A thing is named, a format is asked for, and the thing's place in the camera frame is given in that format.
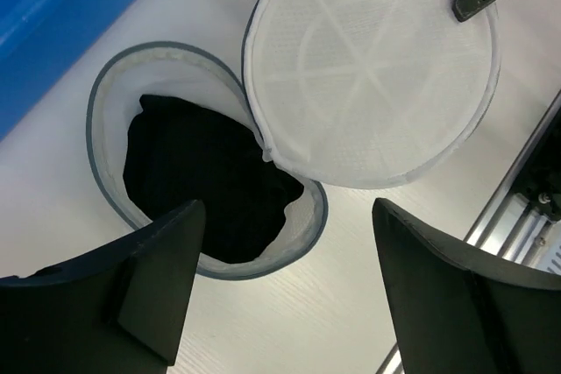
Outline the white mesh laundry bag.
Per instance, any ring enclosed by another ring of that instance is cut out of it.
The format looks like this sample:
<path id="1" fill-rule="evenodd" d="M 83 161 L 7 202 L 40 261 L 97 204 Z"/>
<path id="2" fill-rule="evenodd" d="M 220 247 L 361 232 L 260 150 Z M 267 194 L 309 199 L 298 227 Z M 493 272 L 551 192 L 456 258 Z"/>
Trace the white mesh laundry bag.
<path id="1" fill-rule="evenodd" d="M 151 218 L 125 189 L 127 131 L 144 94 L 182 99 L 249 130 L 257 158 L 302 183 L 263 251 L 229 264 L 204 252 L 205 277 L 266 276 L 307 254 L 328 215 L 325 187 L 407 184 L 475 131 L 501 70 L 495 6 L 459 0 L 257 0 L 241 72 L 195 46 L 130 47 L 91 89 L 86 144 L 107 202 L 132 228 Z"/>

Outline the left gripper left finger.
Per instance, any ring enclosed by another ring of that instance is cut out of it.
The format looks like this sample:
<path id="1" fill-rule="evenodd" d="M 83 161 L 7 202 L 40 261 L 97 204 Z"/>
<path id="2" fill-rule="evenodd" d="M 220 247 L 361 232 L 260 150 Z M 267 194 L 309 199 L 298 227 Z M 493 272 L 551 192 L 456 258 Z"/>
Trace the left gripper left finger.
<path id="1" fill-rule="evenodd" d="M 206 210 L 1 281 L 4 373 L 164 373 L 178 356 Z"/>

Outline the black garment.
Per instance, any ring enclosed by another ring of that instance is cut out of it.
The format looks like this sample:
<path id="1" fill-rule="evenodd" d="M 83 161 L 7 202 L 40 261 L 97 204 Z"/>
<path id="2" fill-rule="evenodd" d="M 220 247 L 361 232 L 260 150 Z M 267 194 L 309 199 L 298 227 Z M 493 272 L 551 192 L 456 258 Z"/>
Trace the black garment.
<path id="1" fill-rule="evenodd" d="M 202 253 L 226 264 L 257 258 L 303 184 L 264 161 L 253 132 L 225 115 L 170 96 L 145 94 L 139 104 L 123 172 L 130 200 L 153 220 L 200 200 Z"/>

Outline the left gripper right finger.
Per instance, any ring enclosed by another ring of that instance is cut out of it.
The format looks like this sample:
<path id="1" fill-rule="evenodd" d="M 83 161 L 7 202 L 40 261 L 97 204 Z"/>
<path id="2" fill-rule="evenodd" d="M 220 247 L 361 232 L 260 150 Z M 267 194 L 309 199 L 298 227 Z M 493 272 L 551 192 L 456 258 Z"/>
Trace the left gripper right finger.
<path id="1" fill-rule="evenodd" d="M 560 277 L 458 240 L 388 199 L 373 231 L 407 373 L 558 373 Z"/>

